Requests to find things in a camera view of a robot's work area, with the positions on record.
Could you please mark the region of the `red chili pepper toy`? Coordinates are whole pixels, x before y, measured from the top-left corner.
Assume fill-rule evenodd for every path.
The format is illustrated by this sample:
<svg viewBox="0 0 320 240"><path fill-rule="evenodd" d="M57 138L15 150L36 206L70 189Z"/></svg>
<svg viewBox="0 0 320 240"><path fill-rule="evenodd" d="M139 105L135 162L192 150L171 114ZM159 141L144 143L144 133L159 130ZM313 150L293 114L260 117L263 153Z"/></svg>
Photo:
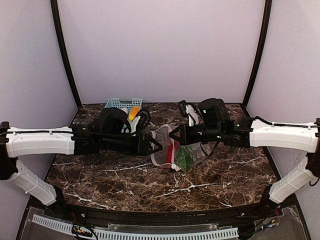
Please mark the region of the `red chili pepper toy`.
<svg viewBox="0 0 320 240"><path fill-rule="evenodd" d="M171 143L170 146L168 147L168 152L167 152L167 163L171 164L173 159L175 158L175 144Z"/></svg>

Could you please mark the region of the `clear zip top bag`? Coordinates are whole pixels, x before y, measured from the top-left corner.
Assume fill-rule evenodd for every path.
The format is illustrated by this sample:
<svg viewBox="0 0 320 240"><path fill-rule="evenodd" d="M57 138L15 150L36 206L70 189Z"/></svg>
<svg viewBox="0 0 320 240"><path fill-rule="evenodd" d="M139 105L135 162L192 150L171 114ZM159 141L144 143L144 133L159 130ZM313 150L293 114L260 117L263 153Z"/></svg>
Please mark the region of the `clear zip top bag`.
<svg viewBox="0 0 320 240"><path fill-rule="evenodd" d="M152 137L162 145L162 150L150 155L154 166L187 172L210 157L213 147L201 143L180 145L169 137L171 130L172 128L165 124L151 132Z"/></svg>

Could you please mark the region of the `green bok choy toy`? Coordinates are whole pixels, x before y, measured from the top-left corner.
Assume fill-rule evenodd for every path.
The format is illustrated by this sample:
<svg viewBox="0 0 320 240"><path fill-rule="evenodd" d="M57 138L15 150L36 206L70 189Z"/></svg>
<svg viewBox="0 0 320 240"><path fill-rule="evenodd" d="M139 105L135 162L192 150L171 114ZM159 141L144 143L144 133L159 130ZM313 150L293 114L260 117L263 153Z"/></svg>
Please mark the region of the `green bok choy toy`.
<svg viewBox="0 0 320 240"><path fill-rule="evenodd" d="M193 153L187 147L180 146L175 154L174 163L180 170L189 171L194 165Z"/></svg>

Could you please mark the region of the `white napa cabbage toy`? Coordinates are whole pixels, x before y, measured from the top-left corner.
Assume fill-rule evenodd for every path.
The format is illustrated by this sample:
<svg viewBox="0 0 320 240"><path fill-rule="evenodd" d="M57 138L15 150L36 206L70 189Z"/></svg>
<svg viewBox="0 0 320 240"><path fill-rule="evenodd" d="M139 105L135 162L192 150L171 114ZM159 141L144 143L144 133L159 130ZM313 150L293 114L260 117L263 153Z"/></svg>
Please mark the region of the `white napa cabbage toy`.
<svg viewBox="0 0 320 240"><path fill-rule="evenodd" d="M121 110L124 111L126 114L129 113L129 110L126 107L122 108Z"/></svg>

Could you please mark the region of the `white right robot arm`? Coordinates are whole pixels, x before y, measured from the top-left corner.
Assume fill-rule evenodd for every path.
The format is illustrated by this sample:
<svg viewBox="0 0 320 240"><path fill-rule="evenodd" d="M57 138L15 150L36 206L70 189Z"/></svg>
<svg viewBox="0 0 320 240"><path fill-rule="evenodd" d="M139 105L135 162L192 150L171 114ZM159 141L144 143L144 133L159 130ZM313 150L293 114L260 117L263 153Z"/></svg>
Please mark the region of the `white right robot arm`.
<svg viewBox="0 0 320 240"><path fill-rule="evenodd" d="M280 123L259 116L232 120L224 101L208 98L197 106L184 100L178 103L181 115L189 118L169 133L181 146L215 142L226 146L277 147L306 153L301 162L285 177L268 186L261 203L277 206L288 196L313 180L320 179L320 121Z"/></svg>

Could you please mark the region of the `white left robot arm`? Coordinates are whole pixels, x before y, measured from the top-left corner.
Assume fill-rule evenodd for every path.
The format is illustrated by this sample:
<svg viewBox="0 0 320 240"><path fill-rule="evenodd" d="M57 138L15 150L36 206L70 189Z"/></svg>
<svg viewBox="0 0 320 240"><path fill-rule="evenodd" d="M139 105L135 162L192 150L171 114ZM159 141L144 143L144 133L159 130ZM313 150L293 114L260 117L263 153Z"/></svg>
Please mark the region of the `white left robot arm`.
<svg viewBox="0 0 320 240"><path fill-rule="evenodd" d="M104 108L96 120L51 129L21 129L0 124L0 179L15 184L47 207L63 208L62 191L40 179L18 159L26 155L62 154L83 156L101 150L149 156L162 145L143 130L150 113L139 110L133 121L120 108Z"/></svg>

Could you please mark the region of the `light blue plastic basket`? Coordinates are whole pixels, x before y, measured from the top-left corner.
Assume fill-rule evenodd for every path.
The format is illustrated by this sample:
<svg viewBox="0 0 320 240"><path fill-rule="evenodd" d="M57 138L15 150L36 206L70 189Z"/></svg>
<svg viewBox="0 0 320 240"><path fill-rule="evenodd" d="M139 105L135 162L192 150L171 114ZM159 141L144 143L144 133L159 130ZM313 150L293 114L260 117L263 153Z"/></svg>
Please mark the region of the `light blue plastic basket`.
<svg viewBox="0 0 320 240"><path fill-rule="evenodd" d="M128 109L128 115L131 111L131 109L135 106L139 106L140 110L142 108L143 99L142 98L131 98L131 99L120 99L120 98L110 98L105 108L127 108Z"/></svg>

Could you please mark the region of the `black front table rail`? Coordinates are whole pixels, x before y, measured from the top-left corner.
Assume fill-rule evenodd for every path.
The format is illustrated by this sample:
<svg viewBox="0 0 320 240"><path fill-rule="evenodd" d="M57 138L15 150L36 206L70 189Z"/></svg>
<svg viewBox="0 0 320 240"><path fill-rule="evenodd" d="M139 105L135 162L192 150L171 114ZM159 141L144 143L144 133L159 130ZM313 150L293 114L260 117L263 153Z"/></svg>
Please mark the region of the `black front table rail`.
<svg viewBox="0 0 320 240"><path fill-rule="evenodd" d="M255 220L275 217L280 211L270 204L253 203L240 207L187 212L136 212L107 210L65 204L65 208L75 214L76 222L90 226L107 224L128 224L147 226L182 226L218 223L220 226L251 225Z"/></svg>

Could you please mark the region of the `black right corner post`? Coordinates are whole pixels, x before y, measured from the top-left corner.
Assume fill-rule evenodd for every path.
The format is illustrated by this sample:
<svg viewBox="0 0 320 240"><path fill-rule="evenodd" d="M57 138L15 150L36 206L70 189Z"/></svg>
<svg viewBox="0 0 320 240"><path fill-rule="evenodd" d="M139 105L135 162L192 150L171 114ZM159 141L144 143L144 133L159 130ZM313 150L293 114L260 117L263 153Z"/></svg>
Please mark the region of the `black right corner post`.
<svg viewBox="0 0 320 240"><path fill-rule="evenodd" d="M272 0L265 0L264 1L264 9L263 9L263 16L262 16L262 22L261 22L261 28L256 48L256 53L254 57L254 61L252 64L251 73L249 76L248 84L246 87L246 91L243 97L242 106L246 109L248 107L254 85L256 82L256 78L258 75L261 59L263 56L263 51L265 47L265 42L267 38L268 28L269 28L269 22L271 17L271 11L272 11Z"/></svg>

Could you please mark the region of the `black corner post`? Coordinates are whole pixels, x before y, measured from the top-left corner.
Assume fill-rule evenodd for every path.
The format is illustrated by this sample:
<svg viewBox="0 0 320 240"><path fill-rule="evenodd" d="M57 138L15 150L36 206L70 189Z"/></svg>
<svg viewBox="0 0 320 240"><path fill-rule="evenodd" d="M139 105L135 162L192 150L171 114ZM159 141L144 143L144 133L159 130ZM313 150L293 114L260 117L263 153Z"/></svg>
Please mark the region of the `black corner post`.
<svg viewBox="0 0 320 240"><path fill-rule="evenodd" d="M246 91L243 97L242 106L246 109L248 107L254 85L256 82L256 78L258 75L261 59L263 56L263 51L265 47L265 42L267 38L268 28L269 28L269 22L271 17L271 11L272 11L272 0L265 0L264 1L264 9L263 9L263 16L262 16L262 22L261 22L261 28L256 48L256 53L254 57L254 61L252 64L251 73L249 76L248 84L246 87Z"/></svg>
<svg viewBox="0 0 320 240"><path fill-rule="evenodd" d="M64 66L65 74L67 77L67 81L74 99L74 102L76 104L77 109L80 109L82 107L82 101L76 86L76 81L73 75L73 71L71 68L71 63L69 59L69 55L67 52L67 47L65 43L63 28L62 28L62 21L59 11L59 5L57 0L50 0L50 6L51 6L51 14L53 18L53 24L55 29L55 34L58 42L58 47L60 51L60 56L62 59L62 63Z"/></svg>

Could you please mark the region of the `black left corner post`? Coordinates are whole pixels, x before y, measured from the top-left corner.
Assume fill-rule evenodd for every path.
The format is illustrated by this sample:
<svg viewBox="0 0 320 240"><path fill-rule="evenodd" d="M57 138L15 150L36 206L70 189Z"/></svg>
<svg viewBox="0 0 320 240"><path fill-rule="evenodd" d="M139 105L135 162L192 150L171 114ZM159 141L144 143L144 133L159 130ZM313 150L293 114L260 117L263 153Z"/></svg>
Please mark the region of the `black left corner post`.
<svg viewBox="0 0 320 240"><path fill-rule="evenodd" d="M82 101L76 86L76 81L73 75L73 71L71 68L71 63L69 59L69 55L67 52L67 47L65 43L63 28L62 28L62 21L59 11L59 5L57 0L50 0L50 6L51 6L51 14L53 18L53 24L55 29L55 34L58 42L58 47L60 51L60 56L62 59L62 63L64 66L65 74L67 77L67 81L74 99L74 102L76 104L77 109L80 109L82 107Z"/></svg>

